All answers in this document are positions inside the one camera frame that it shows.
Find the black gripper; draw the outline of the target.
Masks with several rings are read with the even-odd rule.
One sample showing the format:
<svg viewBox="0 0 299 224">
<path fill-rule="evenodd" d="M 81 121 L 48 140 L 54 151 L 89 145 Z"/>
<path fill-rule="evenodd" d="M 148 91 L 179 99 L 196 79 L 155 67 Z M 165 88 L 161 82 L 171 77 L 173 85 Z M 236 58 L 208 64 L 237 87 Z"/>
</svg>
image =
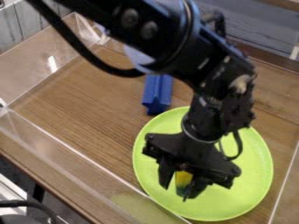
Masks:
<svg viewBox="0 0 299 224">
<path fill-rule="evenodd" d="M 164 189 L 168 189 L 175 172 L 187 171 L 192 174 L 183 200 L 195 199 L 208 185 L 232 187 L 241 171 L 213 142 L 195 140 L 183 132 L 147 133 L 144 140 L 142 153 L 159 164 L 159 184 Z"/>
</svg>

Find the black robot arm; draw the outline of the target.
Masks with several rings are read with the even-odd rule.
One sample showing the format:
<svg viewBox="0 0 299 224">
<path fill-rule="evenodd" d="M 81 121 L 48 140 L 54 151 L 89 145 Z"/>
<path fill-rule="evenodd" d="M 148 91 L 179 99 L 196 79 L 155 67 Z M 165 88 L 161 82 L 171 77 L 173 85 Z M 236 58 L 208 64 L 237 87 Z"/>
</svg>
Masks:
<svg viewBox="0 0 299 224">
<path fill-rule="evenodd" d="M 225 39 L 221 13 L 201 14 L 193 0 L 54 0 L 100 24 L 106 35 L 136 52 L 134 67 L 118 69 L 84 46 L 42 0 L 25 1 L 94 67 L 124 78 L 169 74 L 191 87 L 180 132 L 144 137 L 142 153 L 159 164 L 160 186 L 175 186 L 187 200 L 208 186 L 232 187 L 241 170 L 225 155 L 220 139 L 236 136 L 255 118 L 257 74 L 247 55 Z"/>
</svg>

